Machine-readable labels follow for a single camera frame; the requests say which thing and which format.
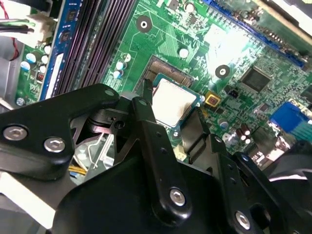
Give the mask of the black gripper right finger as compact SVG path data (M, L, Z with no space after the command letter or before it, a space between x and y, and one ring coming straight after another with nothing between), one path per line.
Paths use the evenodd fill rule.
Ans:
M269 219L272 234L293 232L290 205L248 156L228 154L222 139L210 133L200 111L193 111L182 124L181 137L190 163L214 178L221 205L217 220L227 234L259 234L262 218Z

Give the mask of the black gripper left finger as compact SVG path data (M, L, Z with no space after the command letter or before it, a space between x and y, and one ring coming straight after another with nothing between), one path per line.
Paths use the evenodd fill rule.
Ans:
M126 99L94 84L0 116L0 168L33 179L65 175L75 147L89 133L115 136L115 163L135 153L144 160L152 209L163 222L183 222L192 203L171 143L152 110L153 85Z

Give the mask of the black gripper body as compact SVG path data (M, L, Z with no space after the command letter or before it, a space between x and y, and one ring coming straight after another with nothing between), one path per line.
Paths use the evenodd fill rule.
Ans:
M124 160L74 188L54 217L55 234L229 234L234 209L227 195L233 162L208 137L207 174L177 162L150 107L134 107Z

